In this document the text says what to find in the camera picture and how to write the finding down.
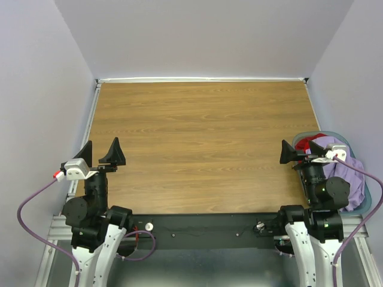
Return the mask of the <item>purple t shirt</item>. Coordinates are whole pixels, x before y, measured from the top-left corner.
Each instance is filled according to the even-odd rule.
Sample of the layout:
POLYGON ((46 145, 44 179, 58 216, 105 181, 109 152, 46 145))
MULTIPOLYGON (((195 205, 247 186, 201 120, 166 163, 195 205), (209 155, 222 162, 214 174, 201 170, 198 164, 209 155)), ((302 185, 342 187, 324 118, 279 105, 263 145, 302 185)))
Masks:
MULTIPOLYGON (((361 161, 351 155, 349 146, 333 136, 322 136, 313 140, 316 144, 326 148, 328 144, 338 144, 346 146, 345 162, 353 167, 364 170, 361 161)), ((323 166, 324 175, 326 178, 337 176, 346 180, 350 184, 350 192, 348 196, 349 204, 341 209, 341 212, 352 212, 359 207, 365 199, 365 178, 360 172, 350 169, 343 164, 329 163, 323 166)))

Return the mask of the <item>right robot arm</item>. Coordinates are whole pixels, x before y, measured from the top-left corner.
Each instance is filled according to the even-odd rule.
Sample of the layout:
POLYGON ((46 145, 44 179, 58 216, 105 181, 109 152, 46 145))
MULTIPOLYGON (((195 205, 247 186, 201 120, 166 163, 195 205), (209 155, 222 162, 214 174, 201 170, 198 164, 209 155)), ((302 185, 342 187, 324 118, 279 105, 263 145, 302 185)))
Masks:
POLYGON ((281 142, 279 162, 295 162, 309 207, 283 206, 275 220, 276 229, 287 234, 299 269, 301 286, 342 286, 341 246, 344 226, 340 209, 349 203, 350 184, 338 177, 327 178, 323 167, 335 158, 345 160, 344 145, 325 148, 310 141, 310 153, 281 142))

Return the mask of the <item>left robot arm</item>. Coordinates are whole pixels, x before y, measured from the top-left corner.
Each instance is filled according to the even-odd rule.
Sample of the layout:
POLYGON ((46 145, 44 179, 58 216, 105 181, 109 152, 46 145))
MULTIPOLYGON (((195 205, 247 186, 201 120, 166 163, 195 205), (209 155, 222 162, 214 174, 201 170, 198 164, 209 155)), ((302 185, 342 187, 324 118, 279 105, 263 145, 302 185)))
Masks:
POLYGON ((69 199, 63 209, 65 224, 71 228, 71 246, 74 264, 74 286, 93 286, 96 265, 108 237, 108 228, 119 236, 127 236, 133 230, 132 210, 124 207, 108 207, 107 174, 124 166, 126 159, 117 137, 99 165, 92 166, 92 141, 61 164, 68 181, 84 181, 84 195, 69 199))

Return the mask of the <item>red t shirt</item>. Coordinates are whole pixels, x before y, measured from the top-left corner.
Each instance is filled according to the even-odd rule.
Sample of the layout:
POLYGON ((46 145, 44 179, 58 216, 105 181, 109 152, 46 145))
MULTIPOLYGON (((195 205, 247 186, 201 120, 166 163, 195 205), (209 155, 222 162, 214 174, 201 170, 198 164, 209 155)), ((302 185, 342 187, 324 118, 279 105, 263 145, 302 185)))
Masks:
POLYGON ((309 141, 313 141, 314 139, 325 137, 325 136, 326 135, 323 133, 318 133, 318 134, 313 135, 313 136, 305 137, 305 138, 299 140, 294 145, 294 147, 296 150, 303 151, 304 153, 309 154, 311 152, 311 150, 309 148, 309 141))

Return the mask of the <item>teal plastic basket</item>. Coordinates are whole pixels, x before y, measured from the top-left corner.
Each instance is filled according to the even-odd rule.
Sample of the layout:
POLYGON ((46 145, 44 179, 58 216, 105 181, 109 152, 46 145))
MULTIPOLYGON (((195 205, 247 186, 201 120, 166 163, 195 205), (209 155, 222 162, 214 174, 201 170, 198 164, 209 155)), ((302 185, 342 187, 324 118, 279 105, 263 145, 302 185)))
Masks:
MULTIPOLYGON (((339 135, 337 133, 334 133, 334 132, 322 131, 322 132, 303 132, 303 133, 299 133, 293 139, 293 146, 299 140, 301 140, 301 139, 303 139, 305 137, 308 137, 308 136, 316 135, 318 133, 323 133, 326 136, 333 136, 333 137, 339 139, 340 141, 342 141, 343 143, 347 144, 349 146, 350 151, 351 151, 351 155, 353 155, 354 158, 355 158, 355 155, 354 155, 354 153, 353 153, 353 151, 351 149, 350 144, 347 142, 347 140, 345 138, 343 138, 341 135, 339 135)), ((352 212, 341 212, 341 210, 340 210, 340 212, 341 212, 341 214, 343 216, 361 215, 361 214, 363 214, 363 213, 365 213, 365 212, 367 212, 369 210, 369 208, 372 205, 372 199, 371 199, 371 195, 370 195, 369 189, 368 189, 367 184, 366 184, 366 180, 365 180, 364 188, 365 188, 365 199, 363 200, 362 204, 359 207, 357 207, 356 209, 354 209, 352 212)))

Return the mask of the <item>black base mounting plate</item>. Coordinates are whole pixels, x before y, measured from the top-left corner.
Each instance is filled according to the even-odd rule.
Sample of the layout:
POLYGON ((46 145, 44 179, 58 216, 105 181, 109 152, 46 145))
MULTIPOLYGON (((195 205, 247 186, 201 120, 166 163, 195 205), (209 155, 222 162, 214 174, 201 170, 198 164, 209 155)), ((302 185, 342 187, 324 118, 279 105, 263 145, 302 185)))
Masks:
POLYGON ((173 249, 273 249, 287 237, 277 223, 277 213, 200 213, 135 215, 143 230, 151 223, 157 250, 173 249))

